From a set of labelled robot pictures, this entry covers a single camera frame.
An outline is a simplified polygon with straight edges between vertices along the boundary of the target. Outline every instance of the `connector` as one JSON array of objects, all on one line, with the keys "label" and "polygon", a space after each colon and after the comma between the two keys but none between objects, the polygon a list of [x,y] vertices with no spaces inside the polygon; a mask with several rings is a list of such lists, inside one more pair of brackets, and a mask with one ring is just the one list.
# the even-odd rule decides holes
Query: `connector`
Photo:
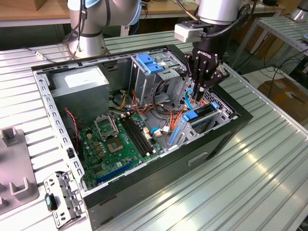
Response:
[{"label": "connector", "polygon": [[145,133],[144,136],[148,141],[152,138],[148,133]]},{"label": "connector", "polygon": [[143,128],[143,132],[144,132],[145,134],[149,134],[150,131],[148,130],[147,127],[144,127],[144,128]]},{"label": "connector", "polygon": [[155,132],[153,132],[153,136],[154,137],[160,137],[160,136],[162,136],[163,134],[162,134],[162,132],[160,131],[160,130],[156,130]]}]

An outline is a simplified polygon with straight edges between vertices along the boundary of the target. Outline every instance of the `aluminum extrusion table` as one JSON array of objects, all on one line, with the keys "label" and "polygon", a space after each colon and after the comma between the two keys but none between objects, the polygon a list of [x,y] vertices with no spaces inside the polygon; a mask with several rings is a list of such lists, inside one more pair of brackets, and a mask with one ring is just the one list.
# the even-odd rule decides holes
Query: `aluminum extrusion table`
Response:
[{"label": "aluminum extrusion table", "polygon": [[[106,39],[111,53],[191,44],[173,32]],[[69,58],[66,47],[33,48],[54,61]],[[46,64],[26,50],[0,51],[0,128],[26,133],[39,198],[0,216],[1,230],[53,231],[43,180],[66,170],[30,66]],[[223,151],[157,194],[114,218],[101,230],[295,230],[308,214],[307,131],[227,67],[220,85],[254,118]],[[86,217],[65,230],[88,231]]]},{"label": "aluminum extrusion table", "polygon": [[308,43],[302,39],[303,35],[308,34],[308,22],[297,23],[286,16],[257,18],[250,27],[240,47],[238,48],[235,54],[235,58],[231,64],[232,68],[235,67],[235,64],[241,57],[243,50],[248,44],[257,26],[264,28],[265,31],[263,33],[265,34],[263,36],[260,36],[260,39],[256,42],[256,45],[253,47],[251,52],[254,52],[258,48],[258,46],[261,44],[262,40],[268,33],[272,33],[276,37],[283,40],[285,43],[289,44],[277,66],[282,64],[283,61],[288,57],[288,53],[290,52],[292,47],[297,49],[298,51],[305,51],[303,52],[303,54],[308,55]]}]

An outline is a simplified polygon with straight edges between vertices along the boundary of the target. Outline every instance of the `red wire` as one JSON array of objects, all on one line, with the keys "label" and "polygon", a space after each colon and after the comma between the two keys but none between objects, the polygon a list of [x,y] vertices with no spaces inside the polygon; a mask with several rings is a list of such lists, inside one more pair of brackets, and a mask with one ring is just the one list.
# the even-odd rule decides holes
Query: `red wire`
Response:
[{"label": "red wire", "polygon": [[67,112],[67,113],[69,113],[69,115],[72,117],[72,120],[73,120],[73,122],[74,122],[75,131],[76,131],[77,150],[78,150],[79,138],[78,138],[77,124],[76,124],[76,120],[75,120],[76,117],[74,117],[73,114],[72,114],[70,111],[68,111],[67,109],[65,109],[64,111]]}]

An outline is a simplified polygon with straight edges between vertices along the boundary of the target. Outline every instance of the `black cable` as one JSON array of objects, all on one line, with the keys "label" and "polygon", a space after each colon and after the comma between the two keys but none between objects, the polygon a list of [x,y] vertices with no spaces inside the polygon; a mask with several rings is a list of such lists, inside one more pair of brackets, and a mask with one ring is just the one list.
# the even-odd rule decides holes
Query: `black cable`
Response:
[{"label": "black cable", "polygon": [[241,16],[236,19],[230,26],[226,27],[225,29],[217,32],[217,33],[214,33],[214,34],[206,34],[203,36],[203,38],[213,38],[213,37],[217,37],[217,36],[222,36],[226,33],[228,33],[231,29],[233,29],[240,21],[242,21],[248,14],[249,12],[249,9],[250,9],[250,5],[249,4],[245,4],[244,6],[241,7],[240,9],[240,12],[244,11],[243,14],[241,14]]},{"label": "black cable", "polygon": [[260,45],[258,46],[258,48],[253,52],[253,53],[251,53],[250,55],[249,55],[249,57],[244,61],[244,62],[242,62],[240,65],[238,65],[237,66],[237,68],[235,68],[234,70],[236,71],[236,70],[238,70],[242,65],[244,65],[253,55],[255,55],[256,54],[256,52],[260,49],[260,47],[263,45],[263,43],[265,42],[265,39],[260,43]]},{"label": "black cable", "polygon": [[255,12],[255,9],[256,9],[256,6],[257,6],[257,0],[254,0],[254,4],[252,6],[252,9],[251,9],[251,13],[249,14],[248,18],[246,19],[246,21],[238,27],[238,29],[240,28],[243,28],[248,22],[249,20],[252,18],[252,16],[254,15],[254,12]]},{"label": "black cable", "polygon": [[180,2],[180,0],[175,0],[177,2],[177,4],[185,11],[186,14],[188,14],[189,17],[191,17],[193,20],[195,21],[199,21],[199,19],[194,16],[193,14],[191,14],[184,6],[183,4]]},{"label": "black cable", "polygon": [[271,81],[271,84],[270,84],[270,89],[269,89],[270,91],[269,91],[269,94],[268,94],[268,98],[269,98],[269,99],[270,99],[271,90],[272,90],[272,88],[273,88],[274,79],[275,79],[275,76],[276,76],[278,70],[284,65],[284,63],[286,63],[286,62],[289,61],[290,59],[292,59],[292,58],[294,58],[294,57],[298,56],[299,54],[304,53],[304,52],[306,52],[306,51],[308,51],[308,49],[303,50],[303,51],[301,51],[301,52],[299,52],[299,53],[297,53],[297,54],[295,54],[295,55],[293,55],[293,56],[287,58],[287,59],[276,69],[275,74],[274,74],[274,76],[273,76],[273,78],[272,78],[272,81]]},{"label": "black cable", "polygon": [[53,60],[50,60],[49,58],[47,58],[45,55],[41,54],[40,52],[38,51],[35,51],[33,49],[30,49],[28,47],[24,47],[24,49],[27,49],[28,51],[31,51],[32,53],[34,53],[38,58],[42,59],[42,60],[46,60],[48,62],[51,62],[53,64],[56,64],[57,62],[53,61]]},{"label": "black cable", "polygon": [[156,96],[156,93],[157,93],[157,89],[160,87],[160,85],[164,82],[164,80],[162,79],[157,85],[156,87],[154,88],[153,90],[153,94],[152,94],[152,107],[154,108],[154,110],[157,110],[157,107],[156,107],[156,102],[155,102],[155,96]]}]

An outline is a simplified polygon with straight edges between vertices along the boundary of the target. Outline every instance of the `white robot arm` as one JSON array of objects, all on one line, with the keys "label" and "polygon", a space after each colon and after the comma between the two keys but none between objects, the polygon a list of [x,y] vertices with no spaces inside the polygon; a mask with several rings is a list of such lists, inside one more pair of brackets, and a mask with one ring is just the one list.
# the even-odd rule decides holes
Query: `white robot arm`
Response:
[{"label": "white robot arm", "polygon": [[141,0],[68,0],[72,34],[71,54],[78,58],[103,55],[103,26],[128,26],[138,22]]}]

